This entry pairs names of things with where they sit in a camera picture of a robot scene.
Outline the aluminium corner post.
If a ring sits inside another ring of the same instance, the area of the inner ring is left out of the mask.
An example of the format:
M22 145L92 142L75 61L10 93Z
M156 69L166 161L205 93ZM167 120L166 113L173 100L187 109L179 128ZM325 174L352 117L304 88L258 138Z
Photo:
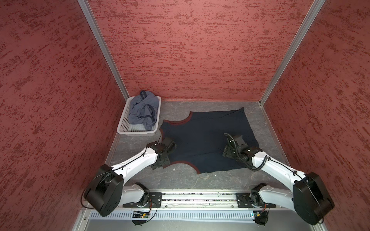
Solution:
M119 70L114 62L114 59L111 55L111 52L107 46L107 43L103 37L103 34L99 28L99 25L93 15L92 9L88 3L87 0L78 0L79 6L82 9L82 12L89 24L89 27L95 37L95 40L97 41L99 48L109 66L109 69L119 87L119 90L124 97L125 100L129 98L129 93L124 85L124 82L122 80L122 77L119 73Z
M278 66L273 78L271 79L267 89L265 90L263 96L259 101L260 107L264 107L265 103L267 102L270 94L272 93L274 87L278 83L279 79L281 78L283 72L285 71L286 67L288 66L289 62L293 58L295 52L299 48L301 42L303 41L304 37L306 36L307 32L309 31L310 27L312 26L314 20L316 19L317 15L321 11L323 5L325 4L325 0L314 0L311 7L309 8L305 18L303 19L295 37L293 38L287 52L285 53L280 65Z

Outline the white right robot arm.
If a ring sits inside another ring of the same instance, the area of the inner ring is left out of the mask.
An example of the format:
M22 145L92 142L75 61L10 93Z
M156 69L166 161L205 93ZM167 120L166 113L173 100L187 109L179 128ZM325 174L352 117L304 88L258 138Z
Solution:
M290 209L310 225L320 223L334 209L332 200L321 177L293 169L256 147L225 146L223 156L232 158L251 171L263 171L285 186L280 189L261 183L251 189L247 200L254 208L269 204Z

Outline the navy tank top red trim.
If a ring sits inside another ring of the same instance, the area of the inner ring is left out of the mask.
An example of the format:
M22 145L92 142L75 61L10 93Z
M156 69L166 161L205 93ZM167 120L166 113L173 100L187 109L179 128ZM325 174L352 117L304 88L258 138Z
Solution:
M187 164L198 174L240 169L232 158L223 156L229 135L242 135L247 145L259 147L244 109L215 112L190 112L181 121L164 120L162 138L176 144L170 164Z

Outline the grey-blue tank top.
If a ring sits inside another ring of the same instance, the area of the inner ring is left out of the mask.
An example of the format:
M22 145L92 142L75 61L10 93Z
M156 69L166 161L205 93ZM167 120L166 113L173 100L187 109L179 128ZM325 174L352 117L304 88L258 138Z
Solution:
M152 131L157 123L160 100L152 92L142 90L129 105L128 120L130 124L142 124L146 131Z

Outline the aluminium corner post right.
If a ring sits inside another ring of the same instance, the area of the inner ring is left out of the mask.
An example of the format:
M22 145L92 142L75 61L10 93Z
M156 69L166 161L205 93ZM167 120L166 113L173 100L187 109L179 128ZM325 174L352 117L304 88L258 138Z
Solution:
M321 11L323 5L325 4L325 0L314 0L311 7L309 8L305 18L303 19L295 37L293 38L287 52L285 53L280 65L278 66L273 78L271 79L267 89L265 90L263 96L259 101L260 107L264 107L265 103L267 102L270 94L272 93L274 87L278 83L279 79L281 78L283 72L285 71L286 67L288 66L289 62L293 58L295 52L299 48L301 42L303 41L304 37L306 36L307 32L309 31L310 27L312 26L314 20L316 19L317 15Z

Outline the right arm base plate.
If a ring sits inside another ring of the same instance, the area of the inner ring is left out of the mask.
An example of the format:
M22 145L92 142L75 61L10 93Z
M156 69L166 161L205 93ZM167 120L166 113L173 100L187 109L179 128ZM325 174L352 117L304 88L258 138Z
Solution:
M254 202L251 199L250 193L236 193L236 202L238 208L263 209L276 208L275 204L266 204L263 202Z

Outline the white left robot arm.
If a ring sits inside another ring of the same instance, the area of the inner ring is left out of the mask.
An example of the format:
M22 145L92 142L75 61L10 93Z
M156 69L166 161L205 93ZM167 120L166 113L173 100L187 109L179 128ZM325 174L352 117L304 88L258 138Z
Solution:
M169 155L175 148L173 141L154 141L126 161L112 167L102 165L82 193L81 205L95 209L103 217L108 216L119 205L133 203L145 207L149 203L149 189L141 183L131 186L126 186L126 183L148 166L156 169L169 163Z

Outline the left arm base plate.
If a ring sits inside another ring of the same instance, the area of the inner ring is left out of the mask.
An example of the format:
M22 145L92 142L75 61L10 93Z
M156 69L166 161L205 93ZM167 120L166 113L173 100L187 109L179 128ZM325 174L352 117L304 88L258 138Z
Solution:
M143 197L137 203L122 204L123 208L160 208L162 202L163 193L149 192L144 193Z

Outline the aluminium front rail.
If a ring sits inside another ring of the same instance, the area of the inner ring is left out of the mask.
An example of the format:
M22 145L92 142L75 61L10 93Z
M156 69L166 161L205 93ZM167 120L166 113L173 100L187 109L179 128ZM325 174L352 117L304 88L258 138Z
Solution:
M118 207L122 207L122 204L137 203L143 197L144 193L151 192L145 191L139 188L123 188L123 191L113 193L112 195L103 196L100 193L90 191L89 195L86 196L91 206L94 207L102 216L109 215ZM237 192L227 191L162 191L162 202L160 208L238 208L236 202ZM251 199L254 202L263 202L262 197L258 196L256 192L250 192ZM275 204L277 207L283 207L282 200L279 204Z

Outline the aluminium corner post left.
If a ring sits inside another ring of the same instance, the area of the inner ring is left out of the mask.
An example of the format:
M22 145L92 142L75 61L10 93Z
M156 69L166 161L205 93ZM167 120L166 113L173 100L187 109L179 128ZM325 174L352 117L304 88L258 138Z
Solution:
M114 62L114 59L111 55L111 52L107 46L107 43L103 37L103 34L99 28L99 25L93 15L92 9L88 3L87 0L78 0L79 6L82 9L82 12L89 24L89 27L95 37L95 40L97 41L99 48L109 66L109 69L119 87L119 90L124 97L125 100L129 98L129 93L124 85L124 82L122 80L122 77L119 73L119 70Z

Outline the white plastic laundry basket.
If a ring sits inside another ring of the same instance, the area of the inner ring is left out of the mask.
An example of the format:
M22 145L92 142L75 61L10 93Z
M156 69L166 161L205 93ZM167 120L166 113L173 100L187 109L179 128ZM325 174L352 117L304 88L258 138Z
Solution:
M134 97L129 97L126 101L126 105L122 112L119 125L117 127L117 133L121 135L126 135L129 137L141 137L141 136L153 136L159 127L160 112L161 112L161 97L157 96L159 99L159 109L157 114L157 123L153 125L150 131L147 131L143 124L131 124L128 120L129 106Z

